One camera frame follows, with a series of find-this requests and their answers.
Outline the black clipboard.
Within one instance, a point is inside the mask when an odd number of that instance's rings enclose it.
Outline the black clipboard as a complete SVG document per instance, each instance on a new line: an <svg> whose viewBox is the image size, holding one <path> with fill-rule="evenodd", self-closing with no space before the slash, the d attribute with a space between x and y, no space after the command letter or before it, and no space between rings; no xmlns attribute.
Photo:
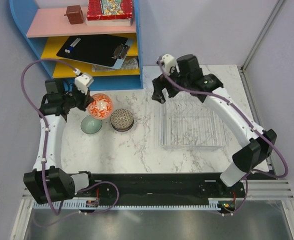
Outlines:
<svg viewBox="0 0 294 240"><path fill-rule="evenodd" d="M76 38L81 38L81 41L71 53L66 53L65 49ZM64 59L118 70L133 44L132 38L110 34L70 36L56 55Z"/></svg>

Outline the red patterned book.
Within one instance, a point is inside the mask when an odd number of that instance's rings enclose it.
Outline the red patterned book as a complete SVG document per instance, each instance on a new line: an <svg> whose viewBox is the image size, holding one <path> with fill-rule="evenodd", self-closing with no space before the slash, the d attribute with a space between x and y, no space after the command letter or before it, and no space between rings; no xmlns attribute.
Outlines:
<svg viewBox="0 0 294 240"><path fill-rule="evenodd" d="M90 0L87 9L89 21L122 20L133 16L132 0Z"/></svg>

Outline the pale green bowl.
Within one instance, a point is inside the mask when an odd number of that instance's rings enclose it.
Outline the pale green bowl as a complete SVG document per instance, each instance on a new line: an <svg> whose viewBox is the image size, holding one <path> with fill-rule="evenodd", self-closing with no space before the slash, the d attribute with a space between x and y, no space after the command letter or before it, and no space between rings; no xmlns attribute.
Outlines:
<svg viewBox="0 0 294 240"><path fill-rule="evenodd" d="M82 120L80 127L85 134L92 135L101 130L102 120L88 115Z"/></svg>

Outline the patterned paper booklet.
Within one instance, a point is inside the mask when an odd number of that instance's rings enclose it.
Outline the patterned paper booklet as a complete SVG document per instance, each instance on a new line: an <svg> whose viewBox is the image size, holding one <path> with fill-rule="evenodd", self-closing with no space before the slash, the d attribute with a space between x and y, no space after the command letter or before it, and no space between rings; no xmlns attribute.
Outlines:
<svg viewBox="0 0 294 240"><path fill-rule="evenodd" d="M138 63L138 57L137 56L130 56L125 59L122 66L119 70L135 70L139 68ZM92 71L95 72L112 72L116 69L105 67L105 66L99 66L99 65L92 65Z"/></svg>

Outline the black mosaic patterned bowl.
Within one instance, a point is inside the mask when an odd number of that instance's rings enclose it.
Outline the black mosaic patterned bowl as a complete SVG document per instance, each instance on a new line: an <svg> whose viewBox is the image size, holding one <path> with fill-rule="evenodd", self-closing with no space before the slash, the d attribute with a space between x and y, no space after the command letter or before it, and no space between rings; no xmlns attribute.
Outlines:
<svg viewBox="0 0 294 240"><path fill-rule="evenodd" d="M111 126L118 132L126 132L134 125L134 115L125 108L115 110L110 116Z"/></svg>

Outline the white book under red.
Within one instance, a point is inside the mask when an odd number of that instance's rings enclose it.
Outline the white book under red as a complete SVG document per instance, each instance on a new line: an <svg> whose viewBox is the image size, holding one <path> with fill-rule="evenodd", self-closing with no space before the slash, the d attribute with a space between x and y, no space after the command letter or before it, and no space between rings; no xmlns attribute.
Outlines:
<svg viewBox="0 0 294 240"><path fill-rule="evenodd" d="M132 19L105 19L105 20L85 20L88 26L106 26L106 27L129 27L132 25Z"/></svg>

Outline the brown wooden cube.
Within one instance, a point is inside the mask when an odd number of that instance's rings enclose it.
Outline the brown wooden cube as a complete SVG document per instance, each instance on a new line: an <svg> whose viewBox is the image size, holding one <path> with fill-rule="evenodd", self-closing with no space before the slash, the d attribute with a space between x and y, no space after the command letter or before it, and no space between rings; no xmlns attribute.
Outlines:
<svg viewBox="0 0 294 240"><path fill-rule="evenodd" d="M84 16L80 5L70 5L66 8L66 14L71 25L82 24Z"/></svg>

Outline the white blue marker pen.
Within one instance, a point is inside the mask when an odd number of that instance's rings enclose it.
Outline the white blue marker pen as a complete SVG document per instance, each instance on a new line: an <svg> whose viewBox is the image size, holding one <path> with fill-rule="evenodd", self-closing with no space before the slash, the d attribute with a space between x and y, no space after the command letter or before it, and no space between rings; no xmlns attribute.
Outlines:
<svg viewBox="0 0 294 240"><path fill-rule="evenodd" d="M74 47L81 41L81 38L76 38L72 44L68 48L65 49L66 53L71 53L71 51L74 49Z"/></svg>

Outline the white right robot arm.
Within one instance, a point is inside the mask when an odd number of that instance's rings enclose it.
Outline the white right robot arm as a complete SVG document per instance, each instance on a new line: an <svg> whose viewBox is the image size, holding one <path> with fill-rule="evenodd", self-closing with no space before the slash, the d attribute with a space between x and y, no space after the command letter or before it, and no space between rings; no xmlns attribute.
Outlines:
<svg viewBox="0 0 294 240"><path fill-rule="evenodd" d="M272 152L277 135L258 125L234 103L223 83L212 73L203 74L197 57L187 54L174 58L165 54L158 58L161 75L153 79L152 100L165 103L163 90L173 98L179 92L187 92L215 112L236 137L241 149L232 156L232 163L221 173L216 192L227 197L234 184L245 177Z"/></svg>

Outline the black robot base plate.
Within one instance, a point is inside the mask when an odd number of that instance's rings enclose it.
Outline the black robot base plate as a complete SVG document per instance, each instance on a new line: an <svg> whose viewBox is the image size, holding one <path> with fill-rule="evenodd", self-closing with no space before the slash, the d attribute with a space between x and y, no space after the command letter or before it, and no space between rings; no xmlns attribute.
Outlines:
<svg viewBox="0 0 294 240"><path fill-rule="evenodd" d="M103 183L99 198L112 200L119 193L119 202L142 197L192 197L239 199L245 196L244 184L240 181L232 187L225 186L220 173L89 173L89 185Z"/></svg>

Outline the aluminium corner frame post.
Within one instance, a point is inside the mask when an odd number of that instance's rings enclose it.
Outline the aluminium corner frame post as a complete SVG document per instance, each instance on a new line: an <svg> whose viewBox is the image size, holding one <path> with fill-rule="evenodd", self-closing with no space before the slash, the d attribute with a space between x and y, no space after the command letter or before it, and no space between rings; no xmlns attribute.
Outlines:
<svg viewBox="0 0 294 240"><path fill-rule="evenodd" d="M259 32L253 46L251 47L247 57L245 58L244 63L241 65L240 70L242 73L246 71L249 64L251 63L252 59L254 58L256 52L258 51L260 45L264 41L264 38L267 36L268 32L270 31L273 23L275 22L277 16L281 12L282 8L286 4L286 0L277 0L276 4L272 8L267 20L265 21L261 31Z"/></svg>

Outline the blue shelf unit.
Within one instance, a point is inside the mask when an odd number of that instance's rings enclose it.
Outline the blue shelf unit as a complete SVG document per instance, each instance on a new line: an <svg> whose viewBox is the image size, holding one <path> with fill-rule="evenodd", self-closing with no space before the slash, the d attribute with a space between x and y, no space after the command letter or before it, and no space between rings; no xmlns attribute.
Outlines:
<svg viewBox="0 0 294 240"><path fill-rule="evenodd" d="M133 2L131 26L88 26L70 24L65 16L68 2L60 7L49 7L36 0L11 0L10 11L24 39L38 59L56 58L56 53L70 36L111 34L133 39L128 57L138 58L138 69L92 71L89 63L68 60L68 63L93 76L93 91L137 90L143 88L142 44L140 34L139 2Z"/></svg>

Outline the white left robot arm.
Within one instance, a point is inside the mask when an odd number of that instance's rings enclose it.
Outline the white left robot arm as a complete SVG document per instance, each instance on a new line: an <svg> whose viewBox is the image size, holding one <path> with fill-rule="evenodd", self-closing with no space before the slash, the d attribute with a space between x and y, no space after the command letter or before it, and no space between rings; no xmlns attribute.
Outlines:
<svg viewBox="0 0 294 240"><path fill-rule="evenodd" d="M23 182L35 201L42 205L72 199L77 192L86 197L96 193L96 183L89 180L89 173L67 174L62 170L62 137L67 115L73 108L85 111L93 98L89 86L93 78L81 75L75 78L70 91L62 79L45 82L47 93L37 108L41 135L36 162L31 172L25 173Z"/></svg>

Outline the white wire dish rack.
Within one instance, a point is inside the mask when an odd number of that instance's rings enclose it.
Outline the white wire dish rack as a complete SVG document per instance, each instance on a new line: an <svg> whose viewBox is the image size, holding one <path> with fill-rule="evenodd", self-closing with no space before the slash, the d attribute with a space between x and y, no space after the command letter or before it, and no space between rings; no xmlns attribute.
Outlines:
<svg viewBox="0 0 294 240"><path fill-rule="evenodd" d="M160 147L166 150L217 150L226 147L225 126L210 108L187 92L180 92L155 107L155 130Z"/></svg>

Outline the orange white patterned bowl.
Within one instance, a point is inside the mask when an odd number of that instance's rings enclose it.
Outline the orange white patterned bowl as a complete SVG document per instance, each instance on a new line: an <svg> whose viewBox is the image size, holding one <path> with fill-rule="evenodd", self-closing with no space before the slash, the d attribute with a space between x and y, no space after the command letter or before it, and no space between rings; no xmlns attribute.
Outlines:
<svg viewBox="0 0 294 240"><path fill-rule="evenodd" d="M113 112L112 99L104 93L96 93L91 97L93 102L87 107L89 114L99 120L110 117Z"/></svg>

